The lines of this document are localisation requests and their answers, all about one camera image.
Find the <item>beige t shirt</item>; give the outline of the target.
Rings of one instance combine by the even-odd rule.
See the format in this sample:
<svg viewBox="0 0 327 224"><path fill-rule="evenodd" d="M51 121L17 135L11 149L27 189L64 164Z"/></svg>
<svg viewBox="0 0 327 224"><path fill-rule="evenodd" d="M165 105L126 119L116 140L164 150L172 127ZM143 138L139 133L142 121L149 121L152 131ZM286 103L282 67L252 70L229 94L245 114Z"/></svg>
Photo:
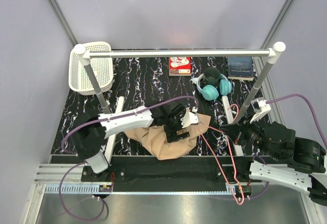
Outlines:
<svg viewBox="0 0 327 224"><path fill-rule="evenodd" d="M164 128L136 128L126 130L124 133L130 139L136 140L158 160L177 159L188 154L197 144L197 138L204 134L211 121L211 117L199 114L200 124L189 126L181 130L180 134L188 132L189 137L168 143Z"/></svg>

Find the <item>pink wire hanger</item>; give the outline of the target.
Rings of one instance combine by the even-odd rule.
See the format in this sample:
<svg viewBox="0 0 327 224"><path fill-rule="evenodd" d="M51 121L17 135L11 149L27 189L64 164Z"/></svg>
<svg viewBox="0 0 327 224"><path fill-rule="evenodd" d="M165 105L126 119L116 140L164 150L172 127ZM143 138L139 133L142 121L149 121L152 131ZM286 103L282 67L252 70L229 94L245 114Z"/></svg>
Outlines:
<svg viewBox="0 0 327 224"><path fill-rule="evenodd" d="M221 131L220 129L214 128L212 126L207 126L207 129L208 130L213 130L213 131L219 133L226 140L226 146L227 146L229 154L226 154L225 156L230 158L230 162L231 162L232 168L233 168L233 182L236 183L236 185L238 186L238 190L240 191L240 195L241 195L240 197L237 197L236 192L233 190L232 184L230 183L228 177L226 176L225 171L223 170L222 164L220 163L220 161L218 159L219 155L214 152L214 150L211 147L211 145L209 144L207 138L202 133L200 134L200 137L204 140L204 142L207 145L208 149L210 150L210 152L214 156L214 159L215 159L215 161L217 163L217 166L218 166L218 168L220 170L220 173L221 173L221 175L222 175L222 177L223 177L223 179L225 181L225 184L227 185L227 187L228 187L228 189L229 189L229 191L231 193L231 196L235 200L236 204L238 206L241 206L245 202L245 194L244 194L244 191L243 191L243 187L242 187L240 181L237 178L237 167L236 167L235 160L233 158L233 151L231 149L231 145L230 145L230 142L229 142L229 137L227 136L227 134L224 131Z"/></svg>

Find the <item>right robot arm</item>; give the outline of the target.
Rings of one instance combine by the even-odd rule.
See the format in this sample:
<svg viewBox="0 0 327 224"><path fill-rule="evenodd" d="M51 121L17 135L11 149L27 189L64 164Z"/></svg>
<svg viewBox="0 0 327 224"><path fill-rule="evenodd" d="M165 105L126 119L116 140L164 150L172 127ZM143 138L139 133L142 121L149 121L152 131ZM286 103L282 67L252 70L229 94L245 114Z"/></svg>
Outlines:
<svg viewBox="0 0 327 224"><path fill-rule="evenodd" d="M265 128L246 120L223 126L227 138L237 145L251 143L261 153L285 169L265 165L255 159L236 157L233 178L275 183L307 195L326 206L326 150L316 141L296 136L296 132L273 122Z"/></svg>

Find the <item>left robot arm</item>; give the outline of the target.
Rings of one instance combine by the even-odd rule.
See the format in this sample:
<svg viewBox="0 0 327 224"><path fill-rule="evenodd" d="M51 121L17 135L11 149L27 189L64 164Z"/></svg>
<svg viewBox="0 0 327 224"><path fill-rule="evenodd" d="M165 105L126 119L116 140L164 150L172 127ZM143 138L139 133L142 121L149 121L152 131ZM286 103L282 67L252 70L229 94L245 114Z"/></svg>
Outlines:
<svg viewBox="0 0 327 224"><path fill-rule="evenodd" d="M126 130L163 126L167 142L177 142L189 137L188 132L180 135L177 132L197 124L199 119L196 112L177 101L166 101L115 114L99 114L71 131L68 139L75 146L79 159L91 167L92 175L99 181L105 181L110 176L110 168L101 153L102 139Z"/></svg>

